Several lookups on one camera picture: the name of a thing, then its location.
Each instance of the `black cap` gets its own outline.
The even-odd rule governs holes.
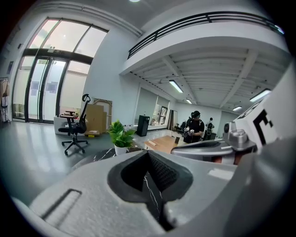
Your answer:
[[[194,118],[197,118],[197,117],[200,117],[200,112],[199,111],[194,111],[191,113],[191,117],[194,119]]]

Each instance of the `loudspeaker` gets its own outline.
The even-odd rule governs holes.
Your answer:
[[[175,143],[178,144],[179,143],[179,140],[180,140],[180,138],[179,137],[176,137]]]
[[[148,130],[148,125],[149,125],[149,119],[150,117],[148,116],[139,116],[139,122],[138,122],[138,128],[137,128],[137,134],[140,137],[146,136],[147,135],[147,130]]]

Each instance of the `black t-shirt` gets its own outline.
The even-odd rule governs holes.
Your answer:
[[[194,132],[204,131],[204,122],[203,121],[192,121],[189,130],[194,130]],[[186,143],[196,143],[199,141],[201,136],[187,136],[183,139]]]

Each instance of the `chair armrest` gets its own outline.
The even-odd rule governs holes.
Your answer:
[[[73,110],[66,110],[65,112],[70,113],[70,116],[73,116],[73,114],[75,113],[75,111]]]
[[[69,118],[69,119],[74,119],[74,116],[71,116],[71,115],[61,115],[61,118]]]
[[[61,115],[61,118],[67,119],[68,125],[69,125],[69,130],[71,134],[74,134],[73,128],[72,128],[72,123],[71,119],[74,119],[74,116],[69,116],[69,115]]]

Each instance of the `white flower pot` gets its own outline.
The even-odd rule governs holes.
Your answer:
[[[126,153],[127,147],[117,147],[116,145],[114,145],[114,147],[115,147],[115,153],[117,156]]]

